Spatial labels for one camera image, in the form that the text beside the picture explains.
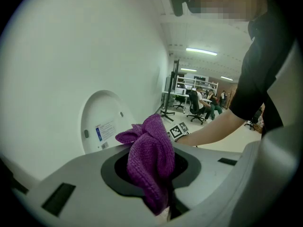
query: white table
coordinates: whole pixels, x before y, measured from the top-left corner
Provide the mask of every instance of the white table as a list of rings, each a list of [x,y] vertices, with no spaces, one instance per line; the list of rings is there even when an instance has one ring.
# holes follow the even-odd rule
[[[173,93],[173,92],[170,92],[170,95],[177,95],[177,96],[185,97],[185,103],[184,103],[184,108],[183,108],[183,113],[185,114],[186,102],[187,102],[187,98],[189,97],[189,95],[188,94],[178,94],[178,93]],[[202,100],[205,102],[211,103],[211,100],[208,100],[206,98],[203,98]]]

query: office chair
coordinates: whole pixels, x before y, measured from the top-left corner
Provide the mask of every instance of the office chair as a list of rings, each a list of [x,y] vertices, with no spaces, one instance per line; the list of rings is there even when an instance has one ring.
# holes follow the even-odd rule
[[[259,109],[256,111],[255,115],[252,117],[250,123],[246,123],[244,126],[249,125],[250,130],[251,130],[251,128],[253,128],[253,130],[255,130],[254,124],[256,124],[256,123],[258,122],[258,119],[259,119],[259,117],[261,116],[261,114],[262,114],[262,109],[259,108]]]
[[[185,103],[185,97],[183,97],[183,96],[176,96],[175,100],[178,101],[178,102],[180,102],[180,104],[173,105],[173,107],[177,106],[176,109],[178,109],[178,108],[184,108],[184,106],[182,106],[181,104]]]
[[[197,113],[199,111],[199,104],[198,104],[198,95],[197,95],[197,92],[196,91],[191,91],[189,93],[189,100],[190,100],[190,112],[192,113],[192,115],[188,114],[186,115],[186,117],[193,117],[190,121],[192,122],[194,119],[198,119],[201,124],[203,124],[203,118],[200,117]]]

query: tripod base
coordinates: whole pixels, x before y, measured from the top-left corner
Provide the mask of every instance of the tripod base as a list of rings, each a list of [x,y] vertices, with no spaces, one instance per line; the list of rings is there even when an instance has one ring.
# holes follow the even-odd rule
[[[169,119],[170,121],[174,121],[173,119],[169,118],[168,115],[175,115],[174,112],[171,112],[171,113],[168,113],[168,112],[165,112],[165,111],[160,111],[162,114],[161,114],[161,117],[165,117],[167,119]]]

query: ceiling light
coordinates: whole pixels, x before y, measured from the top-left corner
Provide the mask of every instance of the ceiling light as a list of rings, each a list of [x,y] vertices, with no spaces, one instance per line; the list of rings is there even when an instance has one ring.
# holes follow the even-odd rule
[[[181,68],[181,70],[197,71],[197,70],[193,70],[193,69],[186,69],[186,68]]]
[[[227,79],[227,80],[233,81],[233,79],[230,79],[230,78],[226,78],[226,77],[221,77],[221,78],[224,78],[224,79]]]
[[[211,51],[205,51],[205,50],[200,50],[200,49],[194,49],[194,48],[186,48],[186,51],[193,51],[193,52],[200,52],[200,53],[205,53],[209,55],[217,55],[218,53],[211,52]]]

